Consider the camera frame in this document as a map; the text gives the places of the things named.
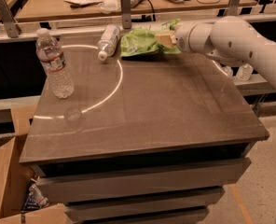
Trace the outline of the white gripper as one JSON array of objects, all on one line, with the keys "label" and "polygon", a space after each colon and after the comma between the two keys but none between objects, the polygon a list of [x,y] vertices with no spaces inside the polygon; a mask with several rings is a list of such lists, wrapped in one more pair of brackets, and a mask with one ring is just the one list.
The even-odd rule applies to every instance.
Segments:
[{"label": "white gripper", "polygon": [[183,52],[204,52],[207,39],[207,26],[195,22],[180,22],[174,26],[175,40],[173,35],[156,35],[157,42],[172,49],[176,44]]}]

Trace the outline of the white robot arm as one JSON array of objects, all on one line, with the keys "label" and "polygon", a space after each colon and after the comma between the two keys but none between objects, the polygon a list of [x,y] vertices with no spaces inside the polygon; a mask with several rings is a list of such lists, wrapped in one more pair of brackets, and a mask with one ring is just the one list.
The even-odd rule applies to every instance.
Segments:
[{"label": "white robot arm", "polygon": [[[230,66],[247,62],[276,90],[276,42],[240,17],[182,21],[174,26],[172,42],[183,51]],[[276,224],[276,115],[262,121],[270,131],[269,140],[249,153],[252,167],[237,184],[226,187],[220,203],[198,224]]]}]

